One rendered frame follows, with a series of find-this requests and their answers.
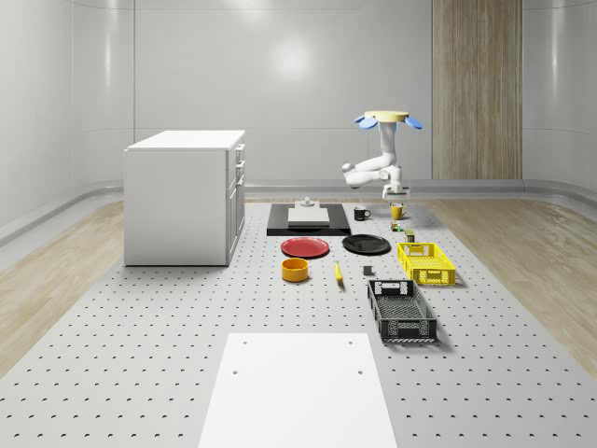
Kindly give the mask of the red plate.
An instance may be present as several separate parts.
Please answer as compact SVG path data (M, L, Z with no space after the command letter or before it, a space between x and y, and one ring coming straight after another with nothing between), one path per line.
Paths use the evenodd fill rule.
M281 243L281 250L292 258L315 259L329 252L326 241L314 237L296 237Z

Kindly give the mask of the dark grey basket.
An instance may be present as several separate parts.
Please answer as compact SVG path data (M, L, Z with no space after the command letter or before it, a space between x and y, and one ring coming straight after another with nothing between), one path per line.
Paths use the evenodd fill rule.
M386 341L434 341L437 318L412 280L369 280L368 299Z

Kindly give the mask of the yellow basket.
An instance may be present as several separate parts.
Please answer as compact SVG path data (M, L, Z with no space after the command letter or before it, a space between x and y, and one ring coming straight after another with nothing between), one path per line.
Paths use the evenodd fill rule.
M420 285L455 284L455 267L435 243L399 243L397 257L408 279Z

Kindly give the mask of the white cabinet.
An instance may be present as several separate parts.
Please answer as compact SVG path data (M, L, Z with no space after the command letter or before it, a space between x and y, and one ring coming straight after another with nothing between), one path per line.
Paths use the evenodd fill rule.
M164 131L124 160L124 262L227 266L244 223L243 130Z

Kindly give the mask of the black stove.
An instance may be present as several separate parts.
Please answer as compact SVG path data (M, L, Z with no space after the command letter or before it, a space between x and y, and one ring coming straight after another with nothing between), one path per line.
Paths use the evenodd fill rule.
M268 236L348 236L351 228L343 206L340 203L322 203L329 216L329 226L290 227L288 224L288 210L293 208L290 203L273 203L267 226Z

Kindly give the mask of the yellow bowl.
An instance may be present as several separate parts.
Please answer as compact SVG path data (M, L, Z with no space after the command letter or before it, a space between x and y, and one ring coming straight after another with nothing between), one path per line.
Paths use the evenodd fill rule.
M285 259L282 262L282 277L292 283L306 280L309 277L309 262L301 258Z

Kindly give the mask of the black plate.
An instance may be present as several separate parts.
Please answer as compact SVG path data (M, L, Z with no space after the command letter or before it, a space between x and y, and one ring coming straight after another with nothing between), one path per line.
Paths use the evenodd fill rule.
M383 255L391 251L386 239L372 234L349 235L342 240L342 245L352 253L365 256Z

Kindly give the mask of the white board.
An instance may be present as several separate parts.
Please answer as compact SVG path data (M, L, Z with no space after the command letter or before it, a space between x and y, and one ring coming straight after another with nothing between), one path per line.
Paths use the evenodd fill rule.
M231 333L199 448L396 448L365 333Z

